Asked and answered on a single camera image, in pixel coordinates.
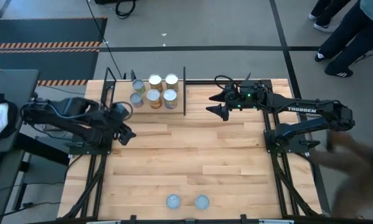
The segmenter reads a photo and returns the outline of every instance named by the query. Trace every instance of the wooden tabletop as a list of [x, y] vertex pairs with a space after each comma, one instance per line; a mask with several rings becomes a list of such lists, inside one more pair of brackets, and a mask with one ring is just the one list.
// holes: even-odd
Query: wooden tabletop
[[[90, 91], [95, 82], [99, 81], [89, 81], [86, 98], [100, 98], [100, 93]], [[272, 83], [275, 93], [291, 98], [287, 79], [272, 79]], [[139, 220], [238, 219], [241, 214], [247, 218], [281, 217], [263, 138], [263, 114], [257, 110], [233, 111], [224, 122], [205, 110], [206, 106], [218, 105], [208, 97], [219, 92], [215, 85], [186, 85], [186, 116], [135, 114], [126, 122], [137, 137], [127, 146], [113, 142], [99, 220], [129, 220], [130, 215], [137, 215]], [[298, 121], [295, 113], [284, 112], [279, 117], [282, 123]], [[288, 158], [297, 191], [321, 213], [309, 163], [294, 154]], [[83, 192], [89, 160], [90, 156], [83, 156], [68, 171], [59, 217]], [[178, 209], [166, 206], [171, 194], [181, 197]], [[194, 205], [200, 194], [210, 201], [205, 210]], [[286, 190], [285, 195], [290, 214]], [[93, 199], [90, 201], [89, 214]]]

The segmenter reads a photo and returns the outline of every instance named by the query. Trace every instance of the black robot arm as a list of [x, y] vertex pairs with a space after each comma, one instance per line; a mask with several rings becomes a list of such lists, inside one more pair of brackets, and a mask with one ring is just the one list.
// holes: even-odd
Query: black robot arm
[[218, 95], [211, 96], [212, 101], [219, 101], [225, 105], [209, 106], [206, 109], [219, 115], [224, 121], [229, 119], [229, 111], [238, 109], [257, 109], [267, 113], [281, 113], [292, 111], [298, 113], [318, 114], [318, 118], [297, 124], [280, 124], [276, 127], [275, 138], [291, 139], [296, 134], [310, 133], [322, 129], [335, 131], [350, 130], [355, 122], [352, 111], [336, 100], [301, 100], [285, 98], [272, 93], [265, 80], [246, 80], [241, 84], [233, 81], [221, 87]]
[[93, 147], [110, 145], [113, 138], [126, 145], [136, 136], [123, 123], [129, 115], [121, 103], [113, 103], [110, 110], [101, 110], [98, 103], [79, 97], [62, 101], [36, 99], [21, 108], [22, 119], [27, 124], [51, 124], [80, 136]]

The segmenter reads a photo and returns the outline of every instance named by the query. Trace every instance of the black floor mat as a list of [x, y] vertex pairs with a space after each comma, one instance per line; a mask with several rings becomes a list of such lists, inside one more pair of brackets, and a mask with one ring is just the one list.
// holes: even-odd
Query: black floor mat
[[[96, 20], [104, 33], [107, 18]], [[92, 18], [0, 19], [0, 48], [97, 47], [101, 42]]]
[[85, 85], [97, 59], [97, 49], [0, 50], [1, 69], [37, 69], [40, 85]]

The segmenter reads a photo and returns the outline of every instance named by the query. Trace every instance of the person's leg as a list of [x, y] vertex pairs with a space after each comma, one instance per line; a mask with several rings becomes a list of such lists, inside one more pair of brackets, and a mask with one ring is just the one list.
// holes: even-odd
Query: person's leg
[[327, 26], [330, 20], [351, 0], [335, 0], [331, 1], [329, 7], [321, 14], [316, 21], [319, 26]]
[[352, 63], [371, 49], [373, 49], [373, 21], [370, 21], [367, 27], [356, 35], [351, 44], [328, 65], [325, 72], [328, 75], [334, 75], [349, 70], [348, 67]]
[[353, 174], [363, 163], [361, 159], [350, 153], [330, 153], [313, 150], [309, 152], [309, 158], [315, 164], [346, 174]]
[[315, 7], [312, 9], [311, 16], [319, 17], [324, 12], [324, 10], [329, 6], [331, 0], [319, 0]]
[[316, 61], [336, 56], [356, 34], [369, 24], [370, 19], [360, 9], [359, 4], [360, 1], [351, 8], [340, 26], [321, 46], [315, 58]]

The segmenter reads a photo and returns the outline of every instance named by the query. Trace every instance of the tin can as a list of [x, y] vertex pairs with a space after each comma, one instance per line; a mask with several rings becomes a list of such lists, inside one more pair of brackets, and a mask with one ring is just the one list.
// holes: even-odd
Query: tin can
[[143, 106], [142, 94], [132, 93], [130, 96], [130, 102], [135, 108]]
[[164, 103], [166, 108], [174, 109], [177, 105], [176, 100], [176, 91], [175, 90], [166, 90], [164, 91]]
[[166, 85], [168, 90], [178, 91], [178, 77], [175, 74], [168, 74], [166, 76]]
[[149, 84], [152, 90], [158, 90], [160, 93], [163, 92], [163, 84], [159, 75], [151, 75], [149, 77]]
[[137, 93], [140, 93], [141, 95], [143, 95], [143, 93], [145, 93], [146, 91], [146, 88], [144, 87], [144, 83], [142, 80], [133, 80], [132, 87]]
[[158, 90], [149, 90], [146, 93], [147, 99], [150, 101], [150, 107], [153, 109], [158, 109], [161, 107], [162, 102], [160, 99], [160, 91]]

